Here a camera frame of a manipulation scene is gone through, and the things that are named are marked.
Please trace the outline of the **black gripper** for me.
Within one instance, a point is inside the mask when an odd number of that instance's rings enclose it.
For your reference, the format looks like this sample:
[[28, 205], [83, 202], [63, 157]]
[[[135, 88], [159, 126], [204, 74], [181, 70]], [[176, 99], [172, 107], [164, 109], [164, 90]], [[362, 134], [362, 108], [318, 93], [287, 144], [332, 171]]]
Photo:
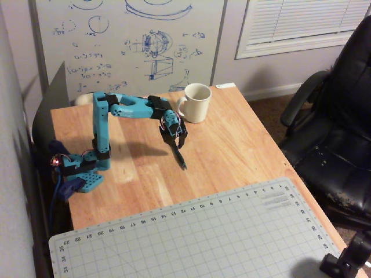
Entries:
[[[185, 126], [171, 126], [170, 128], [165, 127], [164, 129], [159, 127], [159, 130], [163, 141], [170, 146], [173, 151], [182, 148], [188, 136], [188, 131]], [[179, 139], [178, 146], [176, 144], [176, 138]]]

